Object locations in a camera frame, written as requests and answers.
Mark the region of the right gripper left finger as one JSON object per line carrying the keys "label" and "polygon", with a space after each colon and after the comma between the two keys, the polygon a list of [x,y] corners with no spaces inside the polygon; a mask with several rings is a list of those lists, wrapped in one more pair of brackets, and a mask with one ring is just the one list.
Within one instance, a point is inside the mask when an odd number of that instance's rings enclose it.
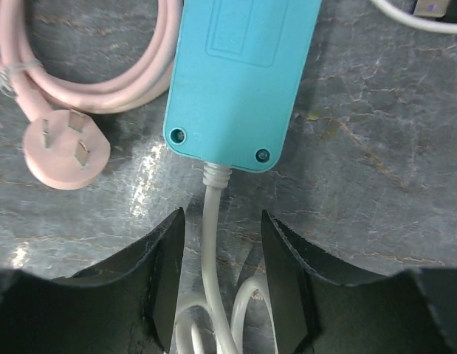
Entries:
{"label": "right gripper left finger", "polygon": [[0,353],[168,353],[185,214],[70,277],[0,268]]}

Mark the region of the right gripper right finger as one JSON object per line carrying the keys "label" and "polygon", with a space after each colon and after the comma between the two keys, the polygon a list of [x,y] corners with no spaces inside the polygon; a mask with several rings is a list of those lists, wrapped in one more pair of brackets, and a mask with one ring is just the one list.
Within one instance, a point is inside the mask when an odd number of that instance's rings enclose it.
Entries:
{"label": "right gripper right finger", "polygon": [[457,268],[377,274],[269,212],[261,236],[280,353],[457,353]]}

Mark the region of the teal power strip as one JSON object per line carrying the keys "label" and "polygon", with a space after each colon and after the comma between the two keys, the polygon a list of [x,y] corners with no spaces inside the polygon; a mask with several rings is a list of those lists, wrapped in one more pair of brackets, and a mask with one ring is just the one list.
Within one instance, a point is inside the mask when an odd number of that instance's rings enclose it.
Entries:
{"label": "teal power strip", "polygon": [[319,1],[186,1],[163,132],[172,151],[261,173],[279,160]]}

